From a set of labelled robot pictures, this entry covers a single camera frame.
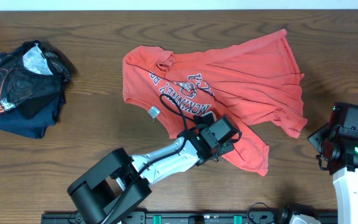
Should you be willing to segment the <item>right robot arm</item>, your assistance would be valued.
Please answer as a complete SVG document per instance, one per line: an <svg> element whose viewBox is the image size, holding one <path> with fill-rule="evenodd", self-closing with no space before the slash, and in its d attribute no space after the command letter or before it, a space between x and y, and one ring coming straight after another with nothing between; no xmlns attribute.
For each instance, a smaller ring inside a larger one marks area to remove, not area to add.
<svg viewBox="0 0 358 224"><path fill-rule="evenodd" d="M337 209L317 210L288 203L279 223L358 223L358 105L338 102L330 120L308 137L321 170L333 178Z"/></svg>

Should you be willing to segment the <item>red printed t-shirt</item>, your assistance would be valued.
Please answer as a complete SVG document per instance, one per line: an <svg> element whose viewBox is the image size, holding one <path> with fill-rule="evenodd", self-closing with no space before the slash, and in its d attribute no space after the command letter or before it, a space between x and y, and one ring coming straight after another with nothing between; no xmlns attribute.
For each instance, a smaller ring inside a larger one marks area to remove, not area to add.
<svg viewBox="0 0 358 224"><path fill-rule="evenodd" d="M171 138L193 127L194 115L227 114L242 132L224 157L236 167L266 175L269 146L252 130L267 121L297 138L303 116L303 74L286 30L225 49L177 54L139 46L122 61L123 99L157 113Z"/></svg>

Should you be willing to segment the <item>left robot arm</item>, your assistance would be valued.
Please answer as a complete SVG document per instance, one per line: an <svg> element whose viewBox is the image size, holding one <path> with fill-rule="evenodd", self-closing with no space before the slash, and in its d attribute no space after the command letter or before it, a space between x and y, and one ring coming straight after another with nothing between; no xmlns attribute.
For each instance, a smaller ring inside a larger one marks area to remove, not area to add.
<svg viewBox="0 0 358 224"><path fill-rule="evenodd" d="M151 186L186 172L234 149L242 133L228 116L197 116L168 146L154 152L128 155L116 149L75 180L67 189L83 223L119 223L152 192Z"/></svg>

